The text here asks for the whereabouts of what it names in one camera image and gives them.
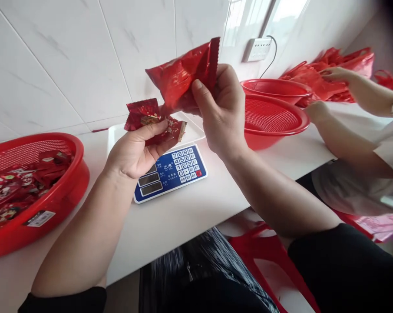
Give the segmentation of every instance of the wall socket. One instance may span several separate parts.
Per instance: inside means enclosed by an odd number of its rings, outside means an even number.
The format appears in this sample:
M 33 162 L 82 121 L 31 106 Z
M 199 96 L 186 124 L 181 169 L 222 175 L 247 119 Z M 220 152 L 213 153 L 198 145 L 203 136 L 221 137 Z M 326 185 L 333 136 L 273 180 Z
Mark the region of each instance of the wall socket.
M 243 62 L 264 60 L 270 51 L 271 38 L 250 39 L 245 50 Z

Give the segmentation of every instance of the red plastic basket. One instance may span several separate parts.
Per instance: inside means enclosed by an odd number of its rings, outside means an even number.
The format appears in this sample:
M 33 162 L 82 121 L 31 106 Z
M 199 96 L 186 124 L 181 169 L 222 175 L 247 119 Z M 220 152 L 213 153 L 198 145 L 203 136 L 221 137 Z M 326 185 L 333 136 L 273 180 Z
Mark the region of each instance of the red plastic basket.
M 241 82 L 245 93 L 258 94 L 295 104 L 301 98 L 310 96 L 312 89 L 301 83 L 289 80 L 254 79 Z
M 309 126 L 304 111 L 279 99 L 245 95 L 244 135 L 253 150 L 265 149 L 285 136 L 303 132 Z
M 65 133 L 44 133 L 0 143 L 0 171 L 15 164 L 38 160 L 39 153 L 60 150 L 74 156 L 66 173 L 41 199 L 0 228 L 0 256 L 20 249 L 46 235 L 76 207 L 89 183 L 82 142 Z M 41 211 L 55 215 L 40 227 L 24 225 Z

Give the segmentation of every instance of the hand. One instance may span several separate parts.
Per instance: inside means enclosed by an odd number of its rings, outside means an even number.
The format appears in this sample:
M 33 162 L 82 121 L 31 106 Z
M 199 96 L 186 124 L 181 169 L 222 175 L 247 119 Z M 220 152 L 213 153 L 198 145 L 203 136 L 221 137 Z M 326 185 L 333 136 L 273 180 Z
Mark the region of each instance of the hand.
M 329 67 L 320 71 L 322 78 L 327 81 L 343 81 L 348 83 L 352 77 L 357 75 L 355 72 L 342 67 Z
M 163 133 L 166 128 L 164 120 L 127 132 L 112 148 L 104 170 L 135 180 L 143 176 L 162 154 L 177 144 L 177 139 L 171 138 L 158 146 L 145 147 L 146 140 Z
M 315 101 L 311 103 L 304 111 L 308 114 L 310 121 L 314 124 L 324 122 L 332 116 L 327 105 L 323 101 Z
M 214 100 L 199 80 L 192 84 L 209 148 L 222 158 L 247 147 L 244 138 L 245 93 L 234 69 L 228 64 L 218 65 L 216 88 Z

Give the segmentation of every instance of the striped fabric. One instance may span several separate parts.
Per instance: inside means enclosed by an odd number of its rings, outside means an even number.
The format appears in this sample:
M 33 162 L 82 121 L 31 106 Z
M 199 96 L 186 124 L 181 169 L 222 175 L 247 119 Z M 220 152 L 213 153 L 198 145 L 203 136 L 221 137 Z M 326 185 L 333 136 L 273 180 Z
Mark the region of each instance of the striped fabric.
M 140 271 L 140 313 L 160 313 L 177 290 L 201 278 L 222 274 L 240 283 L 264 303 L 271 313 L 279 312 L 241 258 L 216 227 L 188 241 Z

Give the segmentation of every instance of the power cord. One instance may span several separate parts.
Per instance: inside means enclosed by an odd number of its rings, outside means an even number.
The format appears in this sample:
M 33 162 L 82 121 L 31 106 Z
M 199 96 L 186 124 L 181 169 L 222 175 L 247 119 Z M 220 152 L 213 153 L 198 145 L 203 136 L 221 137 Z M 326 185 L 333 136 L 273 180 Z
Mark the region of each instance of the power cord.
M 277 54 L 277 42 L 276 39 L 273 36 L 267 35 L 266 37 L 270 37 L 273 41 L 274 41 L 274 46 L 276 47 L 276 49 L 274 50 L 274 56 L 273 56 L 273 60 L 270 62 L 269 66 L 267 67 L 267 69 L 263 72 L 263 74 L 260 76 L 260 78 L 263 77 L 263 75 L 266 73 L 266 71 L 269 69 L 269 67 L 273 64 L 274 60 L 276 59 L 276 54 Z

